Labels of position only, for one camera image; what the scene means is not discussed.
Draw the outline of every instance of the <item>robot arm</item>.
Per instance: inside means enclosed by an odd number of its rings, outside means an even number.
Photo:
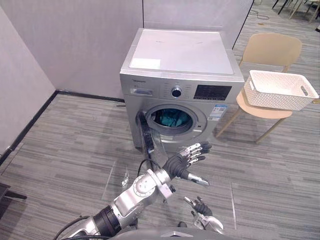
[[[207,180],[190,173],[187,168],[204,160],[206,157],[202,154],[208,153],[210,148],[208,142],[196,143],[169,158],[163,168],[155,172],[148,169],[146,174],[138,176],[110,205],[78,225],[65,238],[86,235],[115,236],[134,222],[146,206],[154,203],[159,193],[168,199],[173,193],[167,183],[175,177],[209,186]]]

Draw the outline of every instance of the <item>chair backrest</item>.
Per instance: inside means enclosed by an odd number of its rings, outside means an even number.
[[[289,66],[300,55],[302,42],[279,33],[257,33],[250,37],[241,62]]]

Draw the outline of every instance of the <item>black baseboard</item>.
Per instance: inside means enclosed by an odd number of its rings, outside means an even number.
[[[119,102],[119,103],[125,102],[125,100],[122,98],[91,95],[91,94],[79,93],[79,92],[74,92],[74,91],[59,90],[58,93],[62,94],[62,95],[70,95],[70,96],[89,98],[89,99],[102,99],[102,100],[114,101],[114,102]]]
[[[22,141],[22,139],[26,136],[26,134],[29,132],[29,130],[32,128],[32,126],[35,124],[35,122],[38,120],[38,118],[41,116],[41,114],[46,110],[46,108],[49,106],[49,104],[52,102],[53,99],[58,94],[62,95],[70,95],[70,96],[77,96],[82,98],[90,98],[90,99],[102,99],[102,100],[108,100],[108,101],[114,101],[119,103],[124,103],[125,100],[121,98],[115,98],[115,97],[107,97],[107,96],[97,96],[97,95],[91,95],[91,94],[85,94],[85,93],[78,93],[78,92],[72,92],[72,91],[63,91],[63,90],[56,90],[49,99],[43,104],[43,106],[39,109],[39,111],[34,115],[34,117],[29,121],[29,123],[25,126],[25,128],[20,132],[20,134],[16,137],[12,145],[5,150],[5,152],[0,155],[0,165],[6,160],[6,158],[9,156],[11,152],[13,152],[18,144]]]

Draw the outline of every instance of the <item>white plastic basket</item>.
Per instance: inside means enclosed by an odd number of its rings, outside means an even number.
[[[273,71],[251,70],[244,91],[250,105],[294,111],[319,98],[304,76]]]

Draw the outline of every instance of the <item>white washing machine top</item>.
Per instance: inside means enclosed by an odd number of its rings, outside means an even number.
[[[133,69],[233,75],[219,32],[143,29]]]

